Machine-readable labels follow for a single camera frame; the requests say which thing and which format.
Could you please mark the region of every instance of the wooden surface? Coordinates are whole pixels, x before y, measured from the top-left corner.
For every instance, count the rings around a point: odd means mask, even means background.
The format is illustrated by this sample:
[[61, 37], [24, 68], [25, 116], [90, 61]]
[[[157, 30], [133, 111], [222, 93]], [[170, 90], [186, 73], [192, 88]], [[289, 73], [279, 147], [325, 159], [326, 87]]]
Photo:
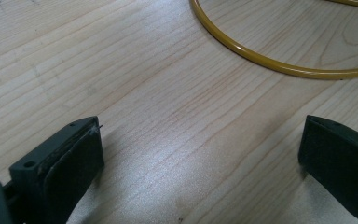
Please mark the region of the wooden surface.
[[[202, 0], [245, 46], [358, 66], [358, 8]], [[0, 181], [65, 124], [98, 115], [106, 166], [70, 223], [358, 223], [296, 154], [306, 115], [358, 131], [358, 78], [309, 80], [214, 40], [187, 0], [0, 0]]]

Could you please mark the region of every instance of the wooden table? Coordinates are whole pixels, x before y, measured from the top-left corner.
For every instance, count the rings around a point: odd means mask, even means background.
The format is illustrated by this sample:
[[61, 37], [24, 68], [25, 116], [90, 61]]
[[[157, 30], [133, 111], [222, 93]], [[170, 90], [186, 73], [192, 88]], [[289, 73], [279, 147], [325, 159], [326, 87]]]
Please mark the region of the wooden table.
[[[358, 8], [200, 1], [244, 45], [318, 68], [358, 66]], [[70, 223], [358, 223], [296, 154], [308, 114], [358, 131], [358, 78], [250, 63], [188, 0], [0, 0], [0, 181], [65, 124], [98, 115], [106, 161]]]

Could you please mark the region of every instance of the wood grain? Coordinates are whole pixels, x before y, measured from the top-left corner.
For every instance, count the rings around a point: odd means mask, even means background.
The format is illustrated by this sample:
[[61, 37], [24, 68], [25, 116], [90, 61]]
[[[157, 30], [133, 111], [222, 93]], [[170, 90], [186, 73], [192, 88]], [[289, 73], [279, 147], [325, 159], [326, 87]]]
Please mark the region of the wood grain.
[[[245, 46], [358, 66], [358, 8], [202, 0]], [[70, 223], [358, 223], [296, 154], [306, 115], [358, 131], [358, 78], [310, 80], [214, 40], [187, 0], [0, 1], [0, 181], [75, 119], [98, 115], [106, 166]]]

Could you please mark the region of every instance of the coiled yellow wire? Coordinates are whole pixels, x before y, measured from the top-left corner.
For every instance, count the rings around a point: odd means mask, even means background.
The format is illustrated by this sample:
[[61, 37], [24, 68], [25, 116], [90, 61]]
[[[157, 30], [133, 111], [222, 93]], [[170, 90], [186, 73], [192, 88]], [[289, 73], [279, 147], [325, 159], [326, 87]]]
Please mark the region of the coiled yellow wire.
[[[357, 6], [358, 0], [330, 0], [339, 2], [347, 5]], [[208, 16], [202, 10], [199, 0], [190, 0], [191, 5], [194, 9], [196, 16], [199, 18], [202, 25], [213, 35], [218, 41], [220, 41], [227, 48], [236, 52], [243, 58], [248, 59], [253, 63], [257, 63], [261, 66], [267, 67], [271, 70], [285, 73], [296, 77], [307, 77], [307, 78], [318, 78], [318, 79], [344, 79], [358, 77], [358, 68], [345, 69], [345, 70], [324, 70], [324, 69], [313, 69], [291, 65], [289, 63], [282, 63], [266, 56], [263, 56], [257, 52], [247, 49], [237, 41], [230, 38], [228, 35], [223, 33], [217, 28]]]

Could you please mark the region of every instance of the light wood tabletop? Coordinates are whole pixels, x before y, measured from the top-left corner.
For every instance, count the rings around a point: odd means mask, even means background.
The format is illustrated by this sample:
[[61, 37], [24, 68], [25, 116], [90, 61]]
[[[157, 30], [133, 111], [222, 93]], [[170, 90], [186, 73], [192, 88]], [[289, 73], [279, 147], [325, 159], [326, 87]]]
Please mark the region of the light wood tabletop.
[[[358, 67], [358, 8], [201, 0], [243, 45]], [[297, 152], [305, 117], [358, 131], [358, 78], [270, 71], [222, 46], [188, 0], [0, 0], [0, 181], [67, 123], [98, 116], [105, 167], [70, 223], [358, 223]]]

